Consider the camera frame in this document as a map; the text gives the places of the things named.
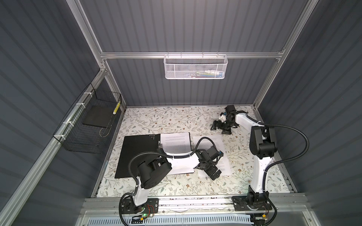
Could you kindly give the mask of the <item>printed paper sheet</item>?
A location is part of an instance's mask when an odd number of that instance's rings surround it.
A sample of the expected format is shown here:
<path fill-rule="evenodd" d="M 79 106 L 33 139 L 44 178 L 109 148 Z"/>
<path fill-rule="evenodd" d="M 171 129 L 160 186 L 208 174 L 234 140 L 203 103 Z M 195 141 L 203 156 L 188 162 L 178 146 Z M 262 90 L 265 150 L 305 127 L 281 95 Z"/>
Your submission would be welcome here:
<path fill-rule="evenodd" d="M 189 132 L 161 134 L 160 145 L 167 155 L 172 156 L 167 159 L 172 166 L 168 176 L 194 173 L 199 159 L 196 154 L 190 156 L 192 149 Z"/>

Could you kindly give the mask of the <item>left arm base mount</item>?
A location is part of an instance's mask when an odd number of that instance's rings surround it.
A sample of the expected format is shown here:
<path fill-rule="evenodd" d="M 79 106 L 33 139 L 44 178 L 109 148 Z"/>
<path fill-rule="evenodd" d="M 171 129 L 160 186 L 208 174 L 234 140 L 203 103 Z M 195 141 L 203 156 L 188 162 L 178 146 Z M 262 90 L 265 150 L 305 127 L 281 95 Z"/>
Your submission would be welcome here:
<path fill-rule="evenodd" d="M 158 213 L 159 199 L 149 198 L 145 204 L 136 206 L 130 197 L 124 198 L 120 202 L 122 214 L 155 214 Z"/>

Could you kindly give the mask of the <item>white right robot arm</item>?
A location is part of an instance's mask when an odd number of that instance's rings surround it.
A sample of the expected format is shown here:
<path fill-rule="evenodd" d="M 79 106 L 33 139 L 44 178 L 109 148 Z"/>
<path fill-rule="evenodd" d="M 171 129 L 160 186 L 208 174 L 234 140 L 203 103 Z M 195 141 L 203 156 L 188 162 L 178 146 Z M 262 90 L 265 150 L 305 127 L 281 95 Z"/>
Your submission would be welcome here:
<path fill-rule="evenodd" d="M 266 194 L 267 166 L 271 164 L 277 152 L 277 138 L 273 126 L 263 125 L 246 112 L 230 112 L 221 114 L 215 120 L 210 130 L 221 129 L 222 134 L 230 135 L 231 128 L 242 126 L 250 132 L 249 149 L 254 156 L 253 178 L 250 184 L 251 192 Z"/>

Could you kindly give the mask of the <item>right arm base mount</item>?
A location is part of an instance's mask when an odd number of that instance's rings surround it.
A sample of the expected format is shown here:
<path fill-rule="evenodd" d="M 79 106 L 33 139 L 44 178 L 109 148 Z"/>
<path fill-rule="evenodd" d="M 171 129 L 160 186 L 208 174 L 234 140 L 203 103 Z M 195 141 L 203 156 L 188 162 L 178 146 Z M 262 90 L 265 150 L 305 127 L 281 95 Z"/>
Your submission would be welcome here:
<path fill-rule="evenodd" d="M 270 211 L 271 204 L 263 194 L 247 196 L 232 196 L 232 202 L 236 211 Z"/>

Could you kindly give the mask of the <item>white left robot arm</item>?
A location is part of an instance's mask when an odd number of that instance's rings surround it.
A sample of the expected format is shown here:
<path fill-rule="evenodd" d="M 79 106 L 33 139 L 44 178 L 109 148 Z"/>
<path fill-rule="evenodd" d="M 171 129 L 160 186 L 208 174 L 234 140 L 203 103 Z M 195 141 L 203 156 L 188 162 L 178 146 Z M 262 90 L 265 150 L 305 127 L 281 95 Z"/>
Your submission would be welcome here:
<path fill-rule="evenodd" d="M 150 190 L 168 174 L 192 173 L 194 169 L 200 169 L 211 180 L 219 178 L 221 170 L 216 165 L 224 153 L 212 147 L 208 150 L 197 150 L 195 155 L 189 154 L 183 159 L 178 156 L 166 157 L 165 154 L 156 152 L 148 152 L 147 155 L 146 160 L 137 166 L 138 176 L 133 176 L 136 181 L 133 204 L 137 207 L 143 206 L 147 202 Z"/>

